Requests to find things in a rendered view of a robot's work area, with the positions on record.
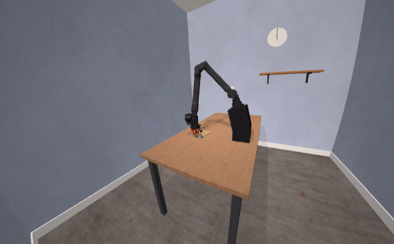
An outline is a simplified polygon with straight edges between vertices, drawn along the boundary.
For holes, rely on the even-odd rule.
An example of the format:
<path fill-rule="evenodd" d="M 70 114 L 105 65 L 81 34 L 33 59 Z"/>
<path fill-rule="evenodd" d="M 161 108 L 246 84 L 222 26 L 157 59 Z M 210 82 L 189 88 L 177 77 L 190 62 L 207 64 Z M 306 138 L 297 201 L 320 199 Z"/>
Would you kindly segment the tan square mat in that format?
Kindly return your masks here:
<path fill-rule="evenodd" d="M 205 135 L 207 135 L 207 134 L 209 134 L 209 133 L 211 133 L 211 131 L 202 129 L 202 132 L 199 131 L 198 134 L 205 136 Z"/>

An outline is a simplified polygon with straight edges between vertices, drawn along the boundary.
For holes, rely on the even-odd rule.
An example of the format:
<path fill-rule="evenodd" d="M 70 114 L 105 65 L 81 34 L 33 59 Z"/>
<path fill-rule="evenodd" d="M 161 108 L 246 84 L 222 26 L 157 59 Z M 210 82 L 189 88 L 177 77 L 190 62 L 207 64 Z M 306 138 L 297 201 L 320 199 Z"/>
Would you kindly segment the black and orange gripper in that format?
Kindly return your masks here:
<path fill-rule="evenodd" d="M 190 128 L 191 128 L 191 130 L 192 130 L 192 132 L 194 133 L 195 136 L 196 136 L 196 134 L 199 133 L 199 130 L 201 128 L 200 126 L 201 125 L 198 124 L 198 121 L 196 121 L 196 122 L 193 121 L 193 126 L 190 126 Z M 197 132 L 197 129 L 198 129 L 198 132 Z M 195 132 L 193 130 L 195 130 Z"/>

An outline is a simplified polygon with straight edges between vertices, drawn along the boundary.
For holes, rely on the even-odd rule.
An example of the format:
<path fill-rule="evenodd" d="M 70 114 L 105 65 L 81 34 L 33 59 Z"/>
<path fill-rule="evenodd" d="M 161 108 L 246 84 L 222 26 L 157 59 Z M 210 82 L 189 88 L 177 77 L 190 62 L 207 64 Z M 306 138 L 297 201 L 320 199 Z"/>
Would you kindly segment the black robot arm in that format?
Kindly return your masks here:
<path fill-rule="evenodd" d="M 195 66 L 195 74 L 194 74 L 194 87 L 193 87 L 193 102 L 192 102 L 192 107 L 191 107 L 191 112 L 189 114 L 185 115 L 185 121 L 187 125 L 193 126 L 193 121 L 196 122 L 198 121 L 198 106 L 199 106 L 199 88 L 200 88 L 200 80 L 201 80 L 201 72 L 205 70 L 216 82 L 221 86 L 225 92 L 229 93 L 228 98 L 232 98 L 234 100 L 232 105 L 235 107 L 232 107 L 231 109 L 234 108 L 240 108 L 244 106 L 242 102 L 240 101 L 239 95 L 237 94 L 237 91 L 234 89 L 231 89 L 231 87 L 216 73 L 216 71 L 205 61 L 197 66 Z M 193 119 L 193 120 L 192 120 Z"/>

